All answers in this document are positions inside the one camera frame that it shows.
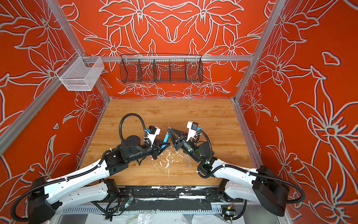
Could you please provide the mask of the blue pen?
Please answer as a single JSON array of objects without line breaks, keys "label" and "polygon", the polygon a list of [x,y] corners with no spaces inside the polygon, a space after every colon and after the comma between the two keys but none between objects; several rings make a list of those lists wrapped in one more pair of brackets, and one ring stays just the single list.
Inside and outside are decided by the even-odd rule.
[{"label": "blue pen", "polygon": [[164,142],[167,142],[167,141],[168,141],[168,138],[169,138],[169,134],[167,133],[167,134],[165,135]]}]

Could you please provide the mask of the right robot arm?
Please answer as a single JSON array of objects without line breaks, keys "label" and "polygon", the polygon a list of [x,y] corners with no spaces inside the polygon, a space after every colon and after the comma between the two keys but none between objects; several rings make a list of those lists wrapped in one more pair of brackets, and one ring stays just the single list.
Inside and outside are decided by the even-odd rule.
[{"label": "right robot arm", "polygon": [[264,165],[249,169],[216,158],[210,139],[202,130],[185,133],[169,128],[167,134],[176,150],[183,150],[199,164],[197,173],[201,178],[222,180],[218,190],[231,199],[260,203],[265,210],[279,217],[285,215],[287,204],[300,203],[305,199],[301,187],[279,178]]}]

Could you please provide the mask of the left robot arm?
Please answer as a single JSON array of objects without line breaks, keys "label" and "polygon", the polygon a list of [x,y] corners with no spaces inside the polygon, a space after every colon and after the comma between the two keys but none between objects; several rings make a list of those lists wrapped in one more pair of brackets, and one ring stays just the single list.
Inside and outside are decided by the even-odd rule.
[{"label": "left robot arm", "polygon": [[[130,116],[140,120],[144,144],[141,144],[140,137],[136,135],[123,137],[123,124]],[[102,157],[91,165],[55,179],[46,180],[44,177],[35,179],[30,189],[14,201],[10,210],[11,218],[29,224],[43,223],[65,206],[64,198],[75,190],[119,173],[127,169],[133,161],[141,163],[148,156],[157,159],[170,146],[167,139],[156,139],[160,134],[160,128],[146,127],[143,119],[136,113],[129,113],[121,119],[118,132],[121,143],[116,148],[105,151]]]}]

